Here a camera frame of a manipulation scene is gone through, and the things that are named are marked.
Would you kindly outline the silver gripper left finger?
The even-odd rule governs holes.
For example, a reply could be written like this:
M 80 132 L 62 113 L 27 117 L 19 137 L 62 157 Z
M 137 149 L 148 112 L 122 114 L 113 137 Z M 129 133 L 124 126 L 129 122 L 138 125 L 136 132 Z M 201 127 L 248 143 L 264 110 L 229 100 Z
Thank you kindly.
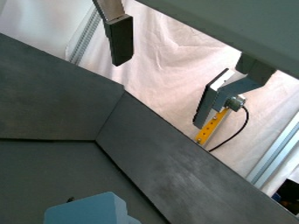
M 133 18 L 125 14 L 121 0 L 92 0 L 104 21 L 112 64 L 120 66 L 133 56 Z

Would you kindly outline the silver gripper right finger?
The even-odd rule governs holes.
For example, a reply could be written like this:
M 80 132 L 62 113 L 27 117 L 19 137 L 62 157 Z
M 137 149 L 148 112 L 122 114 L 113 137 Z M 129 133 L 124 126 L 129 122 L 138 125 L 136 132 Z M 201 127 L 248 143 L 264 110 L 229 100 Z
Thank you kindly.
M 299 79 L 299 0 L 136 0 Z

